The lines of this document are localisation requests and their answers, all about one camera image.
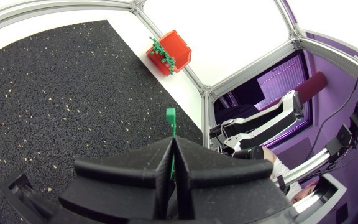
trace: metal bracket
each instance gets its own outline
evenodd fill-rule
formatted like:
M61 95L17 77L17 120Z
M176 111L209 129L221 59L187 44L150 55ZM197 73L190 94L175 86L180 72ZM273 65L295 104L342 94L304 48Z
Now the metal bracket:
M200 91L203 91L204 93L202 93L202 96L206 96L209 95L210 97L213 98L213 96L211 95L211 90L212 90L212 86L208 86L208 85L203 85L204 90L200 89Z
M201 96L201 97L204 97L204 96L205 96L205 91L204 91L202 88L199 88L199 89L198 89L198 93L200 93L200 96Z
M129 12L138 15L140 11L143 11L144 2L146 0L134 0L131 1L131 4L134 6L132 9L129 10Z
M300 49L303 48L299 39L293 40L293 41L292 41L292 44L293 44L293 48L294 48L295 50L300 50Z

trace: red plastic bin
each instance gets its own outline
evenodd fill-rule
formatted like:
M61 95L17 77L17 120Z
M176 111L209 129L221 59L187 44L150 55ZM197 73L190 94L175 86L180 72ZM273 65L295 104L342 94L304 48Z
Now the red plastic bin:
M175 30L165 34L160 40L158 40L158 42L169 54L169 56L175 59L176 62L173 68L174 72L179 72L190 62L191 49L187 46L186 42L178 35ZM151 51L153 51L153 47L151 47L147 51L147 56L149 56L149 58L158 67L158 69L165 76L171 74L170 65L161 62L163 55L151 54Z

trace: green object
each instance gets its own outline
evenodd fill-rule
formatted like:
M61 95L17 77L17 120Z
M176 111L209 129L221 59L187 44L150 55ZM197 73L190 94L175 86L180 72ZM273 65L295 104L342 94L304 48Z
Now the green object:
M155 39L150 37L152 41L154 41L153 44L153 51L150 52L150 54L160 54L163 55L163 58L161 60L161 63L167 63L170 65L171 68L171 75L173 75L173 67L175 66L175 59L165 51L165 49L161 46L161 44Z
M172 137L175 138L175 133L176 133L176 128L177 128L177 124L175 121L175 109L174 108L167 108L167 121L169 124L171 124L172 127Z
M171 124L171 127L172 127L172 138L175 138L175 133L176 133L176 128L177 128L175 109L167 108L167 113L165 116L167 118L168 123ZM174 163L175 163L175 155L172 156L171 178L172 178L172 174L173 174Z

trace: speckled black mat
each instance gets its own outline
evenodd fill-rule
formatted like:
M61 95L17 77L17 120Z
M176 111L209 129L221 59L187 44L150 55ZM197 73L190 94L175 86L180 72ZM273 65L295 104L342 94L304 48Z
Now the speckled black mat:
M58 203L76 158L116 156L171 135L168 107L177 109L178 135L201 144L201 131L107 21L8 45L0 50L0 184L23 170ZM0 222L21 222L1 191Z

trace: wire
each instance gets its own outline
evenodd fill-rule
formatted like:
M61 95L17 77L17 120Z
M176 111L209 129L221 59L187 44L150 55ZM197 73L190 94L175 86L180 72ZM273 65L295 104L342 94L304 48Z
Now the wire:
M338 169L340 169L340 168L342 168L342 167L348 165L350 162L352 162L352 160L355 158L355 156L356 156L356 154L357 154L357 151L356 151L355 148L354 148L354 151L355 151L355 153L354 153L352 159L350 159L349 161L347 161L344 165L342 165L342 166L340 166L340 167L338 167L338 168L336 168L336 169L333 169L333 168L328 169L328 167L327 167L327 168L325 168L325 169L322 170L322 171L319 171L319 172L317 172L317 173L315 173L315 174L311 174L311 175L309 175L309 176L306 176L306 177L304 177L304 178L298 180L298 182L301 182L301 181L303 181L303 180L308 180L308 179L311 179L311 178L313 178L313 177L317 177L317 176L326 174L326 173L328 173L328 172L332 172L332 171L338 170ZM346 154L344 154L335 164L341 162L342 159L345 158Z
M345 163L344 165L342 165L342 166L340 166L340 167L338 167L338 168L336 168L336 169L329 170L328 172L332 172L332 171L338 170L338 169L340 169L340 168L342 168L342 167L348 165L350 162L353 161L353 159L355 158L356 154L357 154L357 150L354 149L354 154L353 154L352 159L350 159L350 160L349 160L347 163Z
M356 90L357 83L358 83L358 81L356 81L356 83L354 84L352 93L349 95L349 97L347 98L347 100L345 101L345 103L344 103L340 108L338 108L331 116L329 116L328 118L326 118L326 119L323 121L323 123L321 124L321 126L320 126L320 128L319 128L319 130L318 130L318 133L317 133L316 139L314 140L313 146L311 147L308 156L306 157L305 161L303 161L303 162L306 162L306 161L309 159L311 153L313 152L313 149L314 149L314 147L316 146L317 139L318 139L318 137L319 137L319 135L320 135L320 132L321 132L321 130L322 130L324 124L325 124L330 118L332 118L336 113L338 113L338 112L347 104L347 102L349 102L349 100L351 99L351 97L352 97L352 95L353 95L353 93L354 93L354 90Z

